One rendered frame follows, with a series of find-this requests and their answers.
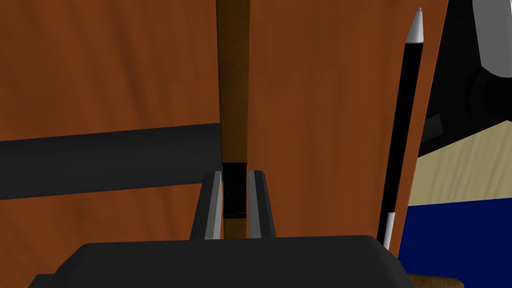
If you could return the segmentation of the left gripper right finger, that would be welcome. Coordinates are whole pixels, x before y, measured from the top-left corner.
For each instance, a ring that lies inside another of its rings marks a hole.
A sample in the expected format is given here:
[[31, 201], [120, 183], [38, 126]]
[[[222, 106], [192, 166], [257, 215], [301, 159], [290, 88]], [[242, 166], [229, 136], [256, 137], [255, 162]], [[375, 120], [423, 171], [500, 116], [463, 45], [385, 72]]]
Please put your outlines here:
[[261, 170], [248, 172], [247, 223], [249, 238], [276, 238], [267, 180]]

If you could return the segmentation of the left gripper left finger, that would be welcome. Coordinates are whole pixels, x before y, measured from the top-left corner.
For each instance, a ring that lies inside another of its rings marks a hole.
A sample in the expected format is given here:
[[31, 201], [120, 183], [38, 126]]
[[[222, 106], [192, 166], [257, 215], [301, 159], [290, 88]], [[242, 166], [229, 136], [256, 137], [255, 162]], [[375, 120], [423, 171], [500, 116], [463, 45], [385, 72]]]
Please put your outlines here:
[[221, 238], [223, 208], [222, 172], [209, 171], [201, 183], [190, 240], [218, 240]]

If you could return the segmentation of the brown and black stick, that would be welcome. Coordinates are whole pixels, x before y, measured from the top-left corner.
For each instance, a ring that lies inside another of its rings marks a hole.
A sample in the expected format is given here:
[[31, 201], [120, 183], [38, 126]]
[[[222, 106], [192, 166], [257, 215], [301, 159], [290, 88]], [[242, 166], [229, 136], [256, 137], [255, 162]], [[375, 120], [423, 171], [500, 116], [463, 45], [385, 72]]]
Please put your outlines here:
[[247, 219], [251, 0], [215, 0], [223, 237], [244, 239]]

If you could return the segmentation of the brown wooden table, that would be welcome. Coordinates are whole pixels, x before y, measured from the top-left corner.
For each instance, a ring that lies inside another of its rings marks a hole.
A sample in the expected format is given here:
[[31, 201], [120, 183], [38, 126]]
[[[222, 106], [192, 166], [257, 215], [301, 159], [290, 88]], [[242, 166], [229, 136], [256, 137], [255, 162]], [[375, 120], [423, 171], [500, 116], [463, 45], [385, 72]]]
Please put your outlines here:
[[[449, 0], [252, 0], [248, 168], [279, 237], [376, 236], [400, 65], [424, 49], [397, 255]], [[0, 141], [219, 121], [215, 0], [0, 0]], [[93, 242], [188, 240], [200, 185], [0, 200], [0, 288]]]

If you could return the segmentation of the black pen with silver tip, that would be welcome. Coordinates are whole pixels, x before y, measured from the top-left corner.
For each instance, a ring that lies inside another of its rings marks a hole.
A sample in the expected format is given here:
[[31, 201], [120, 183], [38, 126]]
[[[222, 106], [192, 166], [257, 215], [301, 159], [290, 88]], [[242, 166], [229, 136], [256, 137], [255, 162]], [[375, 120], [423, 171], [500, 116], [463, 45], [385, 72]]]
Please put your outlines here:
[[423, 10], [419, 7], [409, 29], [401, 64], [390, 149], [377, 231], [377, 240], [390, 248], [395, 209], [404, 163], [415, 91], [424, 46]]

